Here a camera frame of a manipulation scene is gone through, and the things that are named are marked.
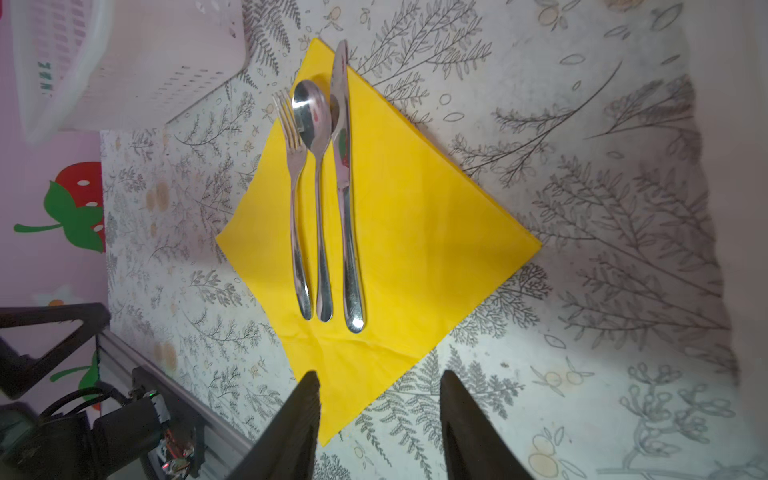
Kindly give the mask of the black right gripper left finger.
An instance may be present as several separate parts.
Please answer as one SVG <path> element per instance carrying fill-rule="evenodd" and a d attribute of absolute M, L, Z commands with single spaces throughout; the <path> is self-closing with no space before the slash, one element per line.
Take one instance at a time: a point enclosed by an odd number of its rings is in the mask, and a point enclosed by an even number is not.
<path fill-rule="evenodd" d="M 308 371 L 228 479 L 311 479 L 321 418 L 320 382 Z"/>

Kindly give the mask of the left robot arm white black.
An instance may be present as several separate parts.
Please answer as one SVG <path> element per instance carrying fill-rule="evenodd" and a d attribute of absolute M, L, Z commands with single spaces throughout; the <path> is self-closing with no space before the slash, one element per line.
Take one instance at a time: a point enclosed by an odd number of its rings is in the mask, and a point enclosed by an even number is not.
<path fill-rule="evenodd" d="M 77 321 L 79 327 L 39 358 L 1 344 L 4 479 L 106 479 L 134 461 L 150 479 L 188 479 L 205 461 L 202 416 L 144 367 L 128 393 L 98 380 L 33 413 L 20 398 L 87 341 L 111 315 L 100 303 L 2 308 L 4 329 Z"/>

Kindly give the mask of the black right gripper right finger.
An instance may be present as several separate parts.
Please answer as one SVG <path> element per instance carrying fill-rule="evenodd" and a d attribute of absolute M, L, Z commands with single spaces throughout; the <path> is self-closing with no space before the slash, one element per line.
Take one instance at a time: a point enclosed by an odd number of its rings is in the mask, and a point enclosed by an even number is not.
<path fill-rule="evenodd" d="M 532 479 L 451 370 L 441 377 L 439 400 L 449 479 Z"/>

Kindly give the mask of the silver fork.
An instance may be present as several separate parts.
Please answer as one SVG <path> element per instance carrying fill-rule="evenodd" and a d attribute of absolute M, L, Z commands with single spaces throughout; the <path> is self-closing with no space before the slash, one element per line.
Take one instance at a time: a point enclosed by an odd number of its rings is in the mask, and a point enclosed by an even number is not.
<path fill-rule="evenodd" d="M 305 320 L 312 318 L 312 300 L 304 266 L 303 252 L 299 235 L 298 186 L 306 164 L 307 150 L 300 139 L 293 116 L 290 91 L 282 89 L 273 95 L 278 119 L 283 132 L 286 161 L 290 177 L 290 240 L 291 262 L 295 293 L 301 316 Z"/>

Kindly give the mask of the silver table knife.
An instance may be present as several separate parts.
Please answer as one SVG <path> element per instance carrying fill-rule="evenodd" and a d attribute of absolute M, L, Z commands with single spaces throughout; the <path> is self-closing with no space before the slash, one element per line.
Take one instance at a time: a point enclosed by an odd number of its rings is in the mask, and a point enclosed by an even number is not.
<path fill-rule="evenodd" d="M 366 326 L 354 228 L 351 173 L 348 43 L 336 47 L 330 89 L 331 144 L 335 159 L 336 186 L 343 248 L 343 310 L 347 329 L 359 334 Z"/>

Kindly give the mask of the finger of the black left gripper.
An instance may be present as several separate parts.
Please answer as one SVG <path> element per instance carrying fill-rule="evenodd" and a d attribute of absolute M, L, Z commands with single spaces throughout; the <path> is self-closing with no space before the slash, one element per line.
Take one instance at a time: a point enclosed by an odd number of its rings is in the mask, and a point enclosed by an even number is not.
<path fill-rule="evenodd" d="M 3 307 L 1 328 L 29 327 L 66 321 L 82 325 L 59 341 L 41 357 L 19 354 L 1 340 L 1 390 L 11 400 L 18 400 L 64 360 L 101 333 L 111 314 L 101 303 L 80 303 L 45 307 Z"/>

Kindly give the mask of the yellow paper napkin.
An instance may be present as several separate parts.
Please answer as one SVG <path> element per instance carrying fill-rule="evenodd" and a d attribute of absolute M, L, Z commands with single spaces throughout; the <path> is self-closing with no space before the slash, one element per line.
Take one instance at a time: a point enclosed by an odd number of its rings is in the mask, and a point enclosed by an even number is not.
<path fill-rule="evenodd" d="M 528 262 L 540 242 L 448 160 L 359 74 L 350 72 L 355 233 L 366 327 L 350 332 L 334 158 L 323 212 L 334 315 L 305 320 L 295 295 L 290 179 L 274 125 L 257 172 L 217 242 L 264 309 L 293 373 L 320 382 L 318 439 L 327 444 Z M 314 171 L 298 186 L 299 235 L 314 272 Z"/>

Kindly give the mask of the silver spoon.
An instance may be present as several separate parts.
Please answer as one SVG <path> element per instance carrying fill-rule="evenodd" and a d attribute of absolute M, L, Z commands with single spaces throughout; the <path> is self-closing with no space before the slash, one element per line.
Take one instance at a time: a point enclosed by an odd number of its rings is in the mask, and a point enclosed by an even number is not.
<path fill-rule="evenodd" d="M 333 299 L 324 238 L 322 167 L 331 140 L 331 113 L 326 96 L 312 80 L 300 81 L 292 97 L 292 110 L 299 136 L 315 158 L 315 211 L 317 230 L 318 285 L 316 310 L 321 322 L 333 317 Z"/>

